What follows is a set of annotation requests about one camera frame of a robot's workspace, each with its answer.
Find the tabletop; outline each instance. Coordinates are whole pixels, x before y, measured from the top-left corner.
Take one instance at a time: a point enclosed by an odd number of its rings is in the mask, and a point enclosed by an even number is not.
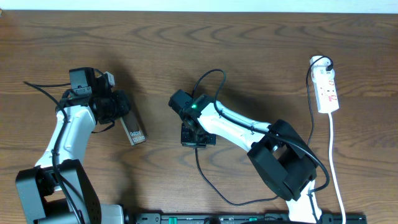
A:
[[[69,69],[78,67],[111,72],[147,133],[146,142],[131,146],[117,122],[90,137],[83,166],[101,203],[133,212],[287,211],[282,199],[243,207],[222,201],[199,175],[194,151],[181,146],[181,120],[167,103],[222,68],[225,106],[259,121],[283,119],[306,141],[305,75],[314,55],[335,63],[334,160],[346,212],[363,213],[369,223],[398,219],[396,15],[5,11],[0,28],[1,223],[25,222],[15,178],[42,156],[56,123],[54,103],[22,82],[67,83]],[[220,81],[209,75],[199,91],[214,95]],[[59,99],[65,87],[47,90]],[[311,148],[330,170],[328,116],[317,112],[315,97],[312,103]],[[199,159],[232,202],[274,196],[246,152],[223,138],[199,150]],[[317,185],[324,181],[318,169]],[[340,213],[332,183],[317,201]]]

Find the white wall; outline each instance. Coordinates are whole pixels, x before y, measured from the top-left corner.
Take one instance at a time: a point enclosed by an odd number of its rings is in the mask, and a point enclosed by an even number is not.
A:
[[[0,0],[3,10],[398,13],[398,0]]]

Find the white cable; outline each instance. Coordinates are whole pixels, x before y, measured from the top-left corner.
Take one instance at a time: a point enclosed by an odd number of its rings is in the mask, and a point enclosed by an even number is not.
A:
[[[331,117],[331,113],[328,113],[328,115],[329,115],[329,122],[330,122],[330,142],[329,142],[330,170],[331,170],[331,176],[333,178],[333,183],[335,184],[338,204],[340,205],[342,224],[346,224],[346,212],[344,210],[343,200],[341,199],[340,189],[338,188],[338,184],[337,184],[335,166],[333,165],[333,119]]]

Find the green component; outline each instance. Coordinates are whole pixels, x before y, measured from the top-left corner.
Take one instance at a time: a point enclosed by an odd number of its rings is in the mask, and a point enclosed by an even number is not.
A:
[[[177,218],[169,218],[169,224],[177,224]]]

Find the electrical socket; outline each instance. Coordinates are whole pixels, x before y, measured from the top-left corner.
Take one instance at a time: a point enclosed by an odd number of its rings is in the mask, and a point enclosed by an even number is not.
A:
[[[312,57],[310,64],[320,57]],[[335,70],[326,71],[326,67],[330,64],[328,58],[322,58],[311,67],[311,79],[319,113],[331,113],[339,108],[334,80]]]

